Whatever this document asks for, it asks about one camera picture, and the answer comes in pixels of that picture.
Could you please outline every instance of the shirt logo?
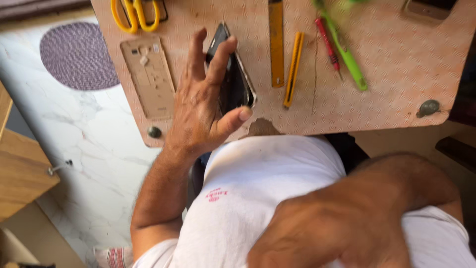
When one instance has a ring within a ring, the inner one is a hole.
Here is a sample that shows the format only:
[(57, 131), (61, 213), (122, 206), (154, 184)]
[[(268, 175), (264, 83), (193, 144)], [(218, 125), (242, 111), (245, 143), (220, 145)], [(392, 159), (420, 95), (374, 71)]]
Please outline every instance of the shirt logo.
[(205, 196), (205, 198), (207, 198), (210, 203), (213, 203), (213, 202), (218, 201), (218, 199), (220, 199), (220, 197), (226, 196), (227, 193), (228, 193), (228, 191), (222, 191), (221, 188), (217, 188), (215, 190), (211, 190)]

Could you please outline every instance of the pink work surface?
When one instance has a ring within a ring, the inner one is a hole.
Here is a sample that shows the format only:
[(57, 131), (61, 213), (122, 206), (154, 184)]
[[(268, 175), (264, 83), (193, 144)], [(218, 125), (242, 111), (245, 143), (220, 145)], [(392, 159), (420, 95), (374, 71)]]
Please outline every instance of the pink work surface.
[[(314, 21), (319, 12), (310, 0), (284, 0), (284, 53), (288, 79), (294, 37), (305, 33), (294, 100), (283, 107), (286, 88), (271, 87), (267, 0), (166, 0), (169, 20), (154, 33), (131, 35), (115, 24), (110, 3), (92, 0), (106, 44), (139, 130), (148, 146), (162, 146), (172, 120), (144, 116), (119, 44), (124, 40), (158, 35), (162, 40), (175, 86), (187, 61), (194, 31), (205, 26), (205, 49), (221, 21), (237, 36), (238, 53), (258, 100), (253, 117), (229, 140), (248, 133), (258, 118), (270, 120), (282, 133), (311, 135), (375, 130), (443, 123), (453, 106), (459, 80), (476, 27), (476, 1), (459, 0), (450, 17), (429, 26), (402, 14), (404, 0), (373, 0), (350, 9), (326, 1), (348, 47), (364, 74), (369, 90), (360, 92), (342, 60), (341, 82), (332, 69), (324, 42)], [(420, 105), (434, 99), (441, 112), (417, 118)], [(148, 137), (147, 129), (159, 127), (164, 135)]]

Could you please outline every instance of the white marble tile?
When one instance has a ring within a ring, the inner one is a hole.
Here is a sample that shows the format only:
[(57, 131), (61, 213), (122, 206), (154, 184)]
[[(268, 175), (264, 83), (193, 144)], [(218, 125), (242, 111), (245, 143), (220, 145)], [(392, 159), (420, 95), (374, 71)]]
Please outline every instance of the white marble tile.
[(0, 79), (53, 164), (72, 159), (38, 203), (89, 267), (94, 246), (130, 245), (132, 206), (160, 152), (144, 145), (120, 85), (81, 92), (56, 81), (40, 58), (50, 28), (94, 15), (0, 31)]

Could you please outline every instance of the purple round rug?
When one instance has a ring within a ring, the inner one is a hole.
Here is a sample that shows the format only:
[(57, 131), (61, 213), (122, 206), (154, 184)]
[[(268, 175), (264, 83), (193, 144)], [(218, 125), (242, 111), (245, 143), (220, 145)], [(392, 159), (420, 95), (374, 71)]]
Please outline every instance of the purple round rug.
[(119, 84), (99, 26), (78, 22), (49, 30), (40, 42), (46, 70), (61, 84), (78, 90)]

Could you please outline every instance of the scissors handle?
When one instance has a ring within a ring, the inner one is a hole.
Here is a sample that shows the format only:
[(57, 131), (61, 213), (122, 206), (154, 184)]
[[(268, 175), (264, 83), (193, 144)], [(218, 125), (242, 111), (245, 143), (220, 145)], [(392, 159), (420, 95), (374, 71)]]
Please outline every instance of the scissors handle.
[(157, 27), (159, 26), (160, 9), (159, 9), (159, 3), (157, 2), (157, 0), (152, 0), (152, 5), (154, 6), (154, 12), (155, 12), (155, 20), (154, 20), (154, 23), (150, 26), (147, 25), (141, 0), (134, 0), (133, 2), (129, 0), (124, 0), (126, 12), (130, 21), (130, 27), (124, 26), (121, 20), (119, 19), (119, 15), (117, 14), (117, 1), (118, 0), (111, 0), (111, 11), (112, 11), (112, 17), (114, 18), (114, 21), (116, 22), (117, 26), (121, 30), (127, 33), (133, 34), (137, 32), (139, 28), (139, 24), (140, 24), (140, 27), (144, 31), (155, 31)]

